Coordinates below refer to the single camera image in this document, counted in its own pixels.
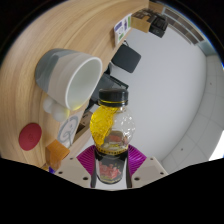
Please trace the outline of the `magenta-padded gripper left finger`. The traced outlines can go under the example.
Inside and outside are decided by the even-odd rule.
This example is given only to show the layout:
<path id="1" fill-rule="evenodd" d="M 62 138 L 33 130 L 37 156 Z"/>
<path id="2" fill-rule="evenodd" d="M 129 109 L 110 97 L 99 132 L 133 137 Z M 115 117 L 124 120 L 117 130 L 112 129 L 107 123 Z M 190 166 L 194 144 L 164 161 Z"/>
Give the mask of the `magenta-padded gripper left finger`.
<path id="1" fill-rule="evenodd" d="M 71 160 L 65 160 L 56 175 L 84 188 L 96 186 L 95 146 L 92 145 Z"/>

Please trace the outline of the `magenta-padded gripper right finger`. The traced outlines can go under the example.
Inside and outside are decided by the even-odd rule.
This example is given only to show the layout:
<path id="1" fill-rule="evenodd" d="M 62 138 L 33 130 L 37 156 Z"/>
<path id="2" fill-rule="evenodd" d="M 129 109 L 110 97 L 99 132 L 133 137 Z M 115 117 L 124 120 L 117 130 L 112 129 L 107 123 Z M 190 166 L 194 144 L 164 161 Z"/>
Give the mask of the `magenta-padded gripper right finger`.
<path id="1" fill-rule="evenodd" d="M 167 171 L 155 157 L 146 157 L 134 146 L 128 147 L 126 166 L 128 188 L 140 188 L 167 175 Z"/>

